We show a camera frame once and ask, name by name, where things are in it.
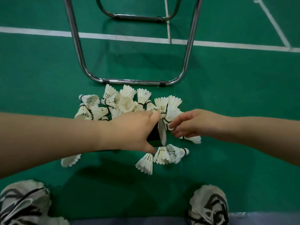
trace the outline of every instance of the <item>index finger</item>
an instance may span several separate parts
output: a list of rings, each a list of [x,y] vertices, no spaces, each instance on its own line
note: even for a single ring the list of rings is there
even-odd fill
[[[176,128],[178,125],[180,125],[182,122],[184,121],[188,121],[188,120],[191,120],[193,119],[193,111],[187,111],[187,112],[184,112],[180,115],[178,115],[169,125],[169,128],[170,129],[174,129]]]

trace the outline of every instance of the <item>silver metal bar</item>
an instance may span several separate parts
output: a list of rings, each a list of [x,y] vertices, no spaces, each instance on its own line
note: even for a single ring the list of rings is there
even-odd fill
[[[182,71],[181,71],[180,75],[177,78],[175,78],[171,81],[103,79],[103,78],[99,78],[99,77],[94,76],[87,69],[86,64],[85,64],[83,50],[82,50],[81,43],[80,43],[80,38],[79,38],[77,23],[76,23],[76,19],[75,19],[75,15],[74,15],[74,9],[73,9],[73,5],[72,5],[72,1],[71,0],[64,0],[64,3],[65,3],[67,17],[68,17],[68,21],[69,21],[69,25],[70,25],[70,29],[71,29],[71,33],[72,33],[72,38],[73,38],[73,42],[74,42],[74,45],[75,45],[77,58],[78,58],[80,67],[83,70],[84,74],[88,78],[90,78],[91,80],[96,81],[98,83],[103,83],[103,84],[149,85],[149,86],[164,87],[164,86],[170,86],[170,85],[175,84],[180,79],[182,79],[182,77],[186,73],[188,61],[189,61],[189,58],[190,58],[190,53],[191,53],[192,48],[193,48],[193,42],[194,42],[194,38],[195,38],[195,34],[196,34],[197,23],[198,23],[198,19],[199,19],[202,0],[196,0],[196,2],[195,2],[195,7],[194,7],[194,11],[193,11],[193,18],[192,18],[192,22],[191,22],[191,25],[190,25],[189,38],[187,40],[187,46],[186,46],[186,49],[185,49],[185,56],[184,56],[184,59],[183,59]]]
[[[96,3],[99,7],[99,9],[108,17],[113,18],[113,19],[118,19],[118,20],[137,20],[137,21],[152,21],[152,22],[166,22],[171,20],[179,10],[179,6],[181,3],[181,0],[177,0],[175,9],[173,13],[169,16],[166,17],[147,17],[147,16],[136,16],[136,15],[126,15],[126,14],[118,14],[118,13],[110,13],[108,12],[102,5],[100,0],[96,0]]]

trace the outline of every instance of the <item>white court line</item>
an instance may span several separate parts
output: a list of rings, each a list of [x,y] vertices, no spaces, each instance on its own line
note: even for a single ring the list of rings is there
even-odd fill
[[[0,27],[0,33],[14,33],[14,34],[30,34],[30,35],[46,35],[58,37],[72,37],[69,31],[52,31],[41,29],[17,28],[17,27]],[[143,42],[143,43],[161,43],[168,44],[168,39],[150,38],[150,37],[136,37],[136,36],[123,36],[123,35],[106,35],[96,33],[79,33],[81,38],[89,39],[105,39],[105,40],[119,40],[130,42]],[[186,45],[187,40],[171,39],[173,44]],[[228,43],[228,42],[208,42],[208,41],[194,41],[195,46],[210,46],[221,48],[236,48],[236,49],[251,49],[251,50],[266,50],[266,51],[283,51],[300,53],[300,48],[285,47],[285,46],[267,46],[267,45],[252,45],[242,43]]]
[[[172,39],[172,44],[186,45],[187,40]],[[229,42],[208,42],[208,41],[194,41],[194,46],[209,46],[222,48],[236,48],[249,50],[269,50],[269,51],[283,51],[300,53],[300,48],[285,47],[285,46],[267,46],[267,45],[252,45],[243,43],[229,43]]]
[[[165,8],[166,8],[166,16],[168,16],[169,12],[168,12],[168,3],[167,3],[167,0],[165,0]],[[169,43],[171,43],[170,22],[169,21],[167,21],[167,32],[168,32]]]
[[[270,13],[270,11],[268,10],[268,8],[265,6],[265,4],[263,3],[262,0],[254,0],[255,3],[259,3],[262,10],[265,12],[265,14],[267,15],[267,17],[269,18],[269,20],[271,21],[273,27],[275,28],[275,30],[277,31],[279,37],[281,38],[283,44],[286,47],[291,47],[290,43],[287,41],[287,38],[285,37],[285,35],[283,34],[283,31],[281,30],[280,26],[278,25],[278,23],[275,21],[275,19],[273,18],[272,14]]]

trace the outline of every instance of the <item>person's right arm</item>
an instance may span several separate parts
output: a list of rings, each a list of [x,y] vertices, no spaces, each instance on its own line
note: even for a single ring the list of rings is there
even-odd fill
[[[175,137],[210,136],[239,143],[300,166],[300,121],[227,117],[207,110],[182,113],[169,125]]]

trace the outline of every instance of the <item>person's right hand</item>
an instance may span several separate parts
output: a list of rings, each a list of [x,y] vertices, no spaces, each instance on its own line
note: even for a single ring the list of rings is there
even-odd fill
[[[210,136],[218,140],[230,140],[233,117],[207,110],[195,109],[178,115],[169,125],[175,137]]]

